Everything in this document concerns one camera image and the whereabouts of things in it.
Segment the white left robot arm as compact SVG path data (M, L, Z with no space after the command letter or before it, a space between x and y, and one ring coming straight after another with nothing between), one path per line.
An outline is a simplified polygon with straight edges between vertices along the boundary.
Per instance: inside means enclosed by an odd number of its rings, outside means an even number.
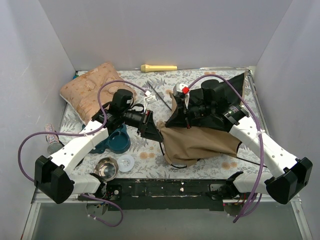
M133 93L119 89L112 101L104 104L81 131L62 149L49 157L41 155L35 161L34 185L55 203L61 204L70 195L90 194L95 200L106 196L106 181L96 173L72 177L71 173L84 157L100 142L110 138L123 124L134 127L145 139L162 142L163 137L153 120L153 112L147 105L157 98L147 92L141 104L142 110L134 110Z

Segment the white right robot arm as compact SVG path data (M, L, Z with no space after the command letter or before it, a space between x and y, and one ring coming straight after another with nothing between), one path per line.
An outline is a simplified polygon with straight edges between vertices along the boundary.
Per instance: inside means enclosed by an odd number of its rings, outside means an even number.
M268 194L276 202L287 204L309 182L313 163L307 157L298 158L276 143L260 126L259 120L242 106L240 93L229 81L209 79L201 83L200 97L183 83L173 88L176 109L166 127L204 127L231 134L245 144L268 173L258 176L236 173L226 184L227 195L237 199L254 190Z

